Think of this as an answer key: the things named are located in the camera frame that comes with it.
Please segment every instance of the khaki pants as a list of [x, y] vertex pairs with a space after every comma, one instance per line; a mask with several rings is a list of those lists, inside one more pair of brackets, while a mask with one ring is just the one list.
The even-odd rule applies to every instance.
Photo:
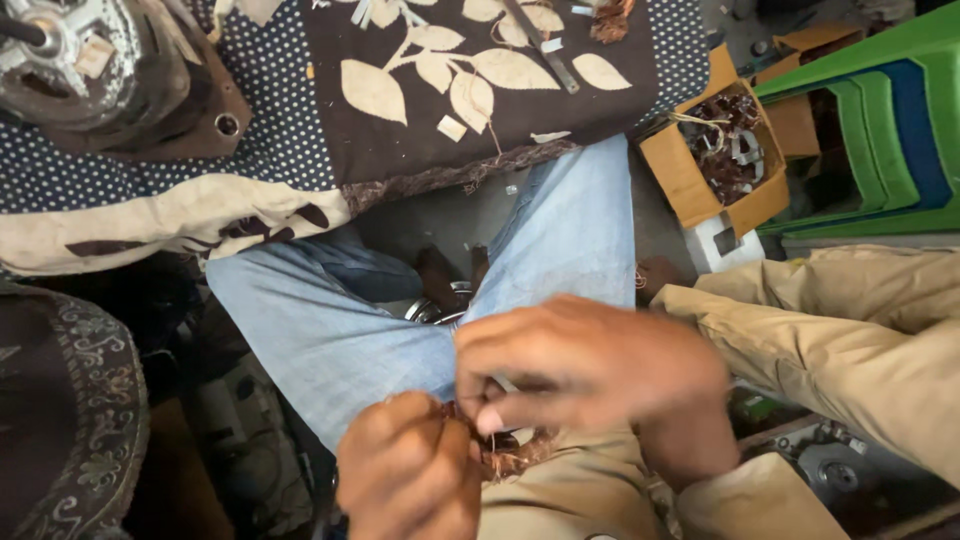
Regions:
[[877, 246], [667, 285], [739, 376], [858, 428], [960, 487], [960, 253]]
[[[856, 246], [764, 260], [668, 285], [654, 306], [696, 324], [738, 375], [960, 487], [960, 254]], [[560, 444], [484, 488], [481, 540], [670, 538], [630, 430]], [[676, 509], [689, 540], [848, 539], [777, 454], [686, 488]]]

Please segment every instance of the white polka dots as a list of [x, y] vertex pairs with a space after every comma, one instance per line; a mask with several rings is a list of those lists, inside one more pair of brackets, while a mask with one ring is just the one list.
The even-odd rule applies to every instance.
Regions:
[[654, 61], [660, 95], [638, 124], [671, 110], [707, 87], [710, 69], [700, 3], [695, 0], [650, 0]]

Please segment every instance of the copper scrap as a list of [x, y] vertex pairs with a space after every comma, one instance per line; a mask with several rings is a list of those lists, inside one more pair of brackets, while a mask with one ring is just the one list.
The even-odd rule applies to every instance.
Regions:
[[473, 423], [455, 402], [444, 404], [444, 417], [462, 420], [470, 426], [473, 438], [480, 444], [480, 462], [484, 466], [484, 478], [493, 482], [523, 474], [523, 471], [549, 458], [557, 448], [558, 431], [548, 428], [536, 428], [533, 438], [522, 445], [505, 432], [481, 437], [474, 430]]
[[590, 26], [590, 37], [605, 45], [623, 39], [627, 35], [627, 17], [634, 10], [636, 0], [608, 0], [597, 6]]
[[679, 124], [697, 167], [721, 205], [732, 205], [766, 180], [756, 180], [754, 164], [741, 165], [731, 157], [732, 144], [738, 140], [733, 135], [734, 130], [752, 132], [763, 122], [756, 101], [750, 94], [725, 90], [688, 110], [686, 114], [703, 120], [729, 120], [729, 123], [718, 126], [725, 133], [722, 140], [718, 131], [711, 126], [693, 122]]

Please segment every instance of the polka dot fabric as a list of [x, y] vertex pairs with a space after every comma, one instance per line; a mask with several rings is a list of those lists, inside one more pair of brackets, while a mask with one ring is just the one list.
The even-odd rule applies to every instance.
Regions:
[[638, 123], [700, 95], [710, 78], [709, 50], [696, 0], [648, 0], [660, 94]]
[[[209, 30], [213, 0], [193, 0]], [[695, 0], [650, 0], [660, 94], [642, 120], [670, 110], [707, 83], [707, 48]], [[206, 173], [232, 173], [300, 190], [335, 187], [298, 0], [284, 0], [260, 28], [240, 12], [227, 20], [218, 52], [253, 110], [233, 156], [130, 162], [57, 150], [36, 128], [0, 124], [0, 213], [89, 209], [149, 197]]]

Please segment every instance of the stacked plastic stools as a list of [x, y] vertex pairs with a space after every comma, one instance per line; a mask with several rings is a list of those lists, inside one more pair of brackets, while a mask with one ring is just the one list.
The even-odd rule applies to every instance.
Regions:
[[960, 2], [760, 85], [764, 103], [827, 88], [862, 203], [766, 224], [788, 237], [960, 229]]

